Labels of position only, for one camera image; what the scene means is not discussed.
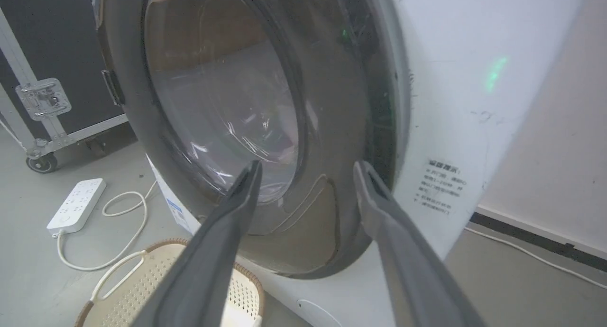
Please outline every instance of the wall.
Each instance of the wall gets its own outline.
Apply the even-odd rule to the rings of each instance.
[[[478,212],[607,258],[607,0],[586,0]]]

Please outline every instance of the plastic laundry basket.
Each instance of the plastic laundry basket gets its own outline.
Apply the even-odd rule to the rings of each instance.
[[[91,299],[78,316],[76,327],[128,327],[186,243],[188,241],[184,239],[161,241],[119,260],[95,286]],[[100,296],[110,276],[137,257],[141,257],[139,263],[108,294]],[[221,327],[258,327],[263,311],[264,290],[260,282],[240,264],[234,264]]]

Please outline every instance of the door glass window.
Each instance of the door glass window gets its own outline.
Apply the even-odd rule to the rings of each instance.
[[[260,202],[288,189],[297,119],[279,58],[241,0],[150,0],[145,51],[160,104],[210,183],[228,189],[262,161]]]

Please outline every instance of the power outlet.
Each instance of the power outlet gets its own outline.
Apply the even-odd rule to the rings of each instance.
[[[50,234],[55,237],[59,231],[69,234],[80,230],[105,188],[106,182],[102,178],[82,180],[76,184],[46,226]]]

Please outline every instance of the power cord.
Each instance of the power cord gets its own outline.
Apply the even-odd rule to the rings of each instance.
[[[141,232],[143,231],[143,227],[145,227],[146,223],[147,223],[147,204],[146,204],[146,199],[149,197],[150,193],[152,193],[152,190],[154,189],[154,185],[156,185],[157,182],[154,182],[154,184],[152,184],[152,186],[150,187],[150,189],[147,191],[146,195],[143,196],[141,195],[141,193],[139,193],[138,191],[128,191],[125,193],[121,193],[115,197],[113,197],[112,199],[110,199],[104,206],[103,209],[101,209],[101,214],[103,214],[106,217],[117,217],[120,215],[124,215],[124,213],[129,213],[132,210],[135,210],[136,208],[139,208],[139,206],[143,205],[143,221],[141,222],[141,226],[139,226],[139,230],[137,230],[137,232],[135,232],[133,238],[130,239],[130,241],[127,243],[126,247],[124,247],[124,249],[122,249],[122,251],[115,256],[114,258],[112,258],[112,260],[100,265],[100,266],[95,266],[95,267],[82,267],[82,266],[76,266],[72,263],[70,263],[67,259],[65,259],[65,256],[63,255],[63,251],[61,250],[61,237],[63,236],[63,231],[59,231],[59,234],[57,235],[57,252],[59,253],[59,258],[61,259],[61,261],[66,265],[71,267],[72,269],[76,269],[76,270],[80,270],[80,271],[96,271],[96,270],[100,270],[103,269],[105,267],[108,267],[110,265],[112,265],[113,263],[117,262],[120,258],[122,258],[122,256],[124,255],[124,253],[130,248],[130,245],[135,241],[135,239],[137,237],[139,237],[139,234],[141,234]],[[125,195],[129,195],[129,194],[133,194],[133,195],[137,195],[139,198],[141,198],[141,201],[139,202],[139,204],[133,206],[132,208],[126,209],[124,211],[120,211],[118,213],[107,213],[106,212],[106,208],[108,208],[108,206],[110,204],[112,204],[113,202],[115,202],[117,199],[124,197]]]
[[[601,283],[599,283],[599,282],[596,282],[596,281],[594,281],[594,280],[588,279],[588,277],[586,277],[586,276],[584,276],[584,275],[581,275],[580,273],[577,273],[577,272],[575,272],[575,271],[572,271],[572,270],[566,269],[566,268],[561,267],[561,266],[557,266],[557,265],[556,265],[556,264],[554,264],[554,263],[551,263],[551,262],[549,262],[549,261],[546,261],[546,260],[544,260],[544,258],[541,258],[540,256],[535,255],[533,252],[528,251],[527,249],[524,249],[524,248],[522,248],[522,247],[520,247],[520,246],[518,246],[518,245],[516,245],[516,244],[514,244],[514,243],[511,243],[511,242],[509,242],[509,241],[502,240],[502,239],[497,238],[497,237],[494,237],[494,236],[490,236],[490,235],[488,235],[488,234],[484,234],[483,232],[479,232],[479,231],[473,230],[473,229],[471,229],[471,228],[469,228],[469,227],[465,227],[465,228],[464,228],[464,230],[469,231],[469,232],[472,232],[473,234],[477,234],[477,235],[479,235],[479,236],[483,236],[483,237],[488,238],[488,239],[490,239],[490,240],[492,240],[492,241],[496,241],[496,242],[503,243],[503,244],[505,244],[505,245],[511,246],[511,247],[513,247],[513,248],[515,248],[515,249],[517,249],[517,250],[519,250],[519,251],[522,251],[522,252],[524,252],[525,254],[527,254],[527,255],[529,255],[529,256],[531,256],[531,257],[535,258],[536,260],[538,260],[538,261],[540,261],[540,262],[542,262],[542,263],[544,263],[544,264],[547,264],[547,265],[549,265],[549,266],[551,266],[551,267],[553,267],[553,268],[555,268],[555,269],[559,269],[560,271],[563,271],[563,272],[568,273],[568,274],[570,274],[570,275],[574,275],[574,276],[575,276],[575,277],[577,277],[578,279],[584,280],[584,281],[586,281],[586,282],[589,282],[590,284],[594,284],[595,286],[598,286],[599,288],[603,288],[603,289],[607,290],[607,286],[606,286],[606,285],[601,284]]]

